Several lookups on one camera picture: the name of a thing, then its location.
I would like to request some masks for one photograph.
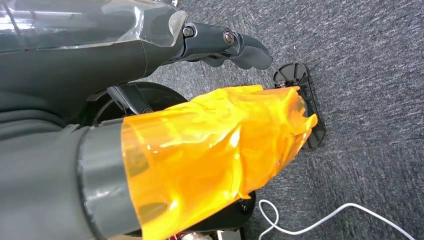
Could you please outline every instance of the orange wrapping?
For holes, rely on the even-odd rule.
[[[228,87],[124,118],[122,156],[144,240],[164,240],[264,186],[317,124],[298,88]]]

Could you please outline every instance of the prosthetic hand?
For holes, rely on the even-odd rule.
[[[272,62],[256,39],[185,23],[161,2],[4,0],[0,13],[0,239],[107,239],[142,227],[162,240],[263,186],[315,124],[294,88],[221,89],[149,113],[127,83],[161,65]],[[68,124],[106,95],[149,114]]]

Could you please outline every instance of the black bracket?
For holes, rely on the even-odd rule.
[[[309,82],[310,77],[309,70],[303,63],[289,63],[278,69],[274,74],[275,88],[299,86],[300,90],[298,93],[306,103],[307,117],[312,114],[316,114],[318,117],[318,124],[312,128],[312,133],[302,149],[317,148],[326,135],[326,128],[318,113],[317,104]]]

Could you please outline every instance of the gray carpet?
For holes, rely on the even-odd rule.
[[[260,39],[274,63],[259,71],[183,62],[160,68],[149,81],[191,99],[238,84],[270,88],[285,63],[310,68],[328,135],[322,147],[302,151],[258,191],[278,207],[281,226],[297,230],[353,202],[424,239],[424,1],[180,0],[179,7],[189,21]],[[256,209],[247,239],[267,227]],[[273,230],[264,239],[404,238],[349,209],[302,236]]]

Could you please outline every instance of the gray arm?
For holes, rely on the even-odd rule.
[[[19,137],[5,139],[15,130]],[[140,229],[120,122],[62,129],[19,120],[0,123],[0,139],[0,239],[106,239]]]

